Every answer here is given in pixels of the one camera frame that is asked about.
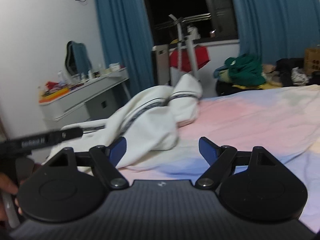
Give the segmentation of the person's left hand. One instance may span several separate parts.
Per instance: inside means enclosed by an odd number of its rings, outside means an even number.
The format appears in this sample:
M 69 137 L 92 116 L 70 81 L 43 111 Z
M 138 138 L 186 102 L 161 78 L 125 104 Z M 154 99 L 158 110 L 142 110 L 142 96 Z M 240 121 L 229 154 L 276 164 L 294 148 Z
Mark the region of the person's left hand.
M 33 173 L 36 172 L 42 165 L 39 163 L 35 163 L 33 167 Z M 20 185 L 22 185 L 29 177 L 25 178 L 24 180 L 20 180 Z M 4 173 L 1 172 L 1 192 L 8 193 L 10 195 L 16 195 L 18 193 L 17 185 Z M 23 215 L 23 212 L 20 208 L 19 202 L 15 199 L 15 205 L 18 207 L 18 213 Z M 1 222 L 8 221 L 8 216 L 5 211 L 5 205 L 3 199 L 1 197 Z

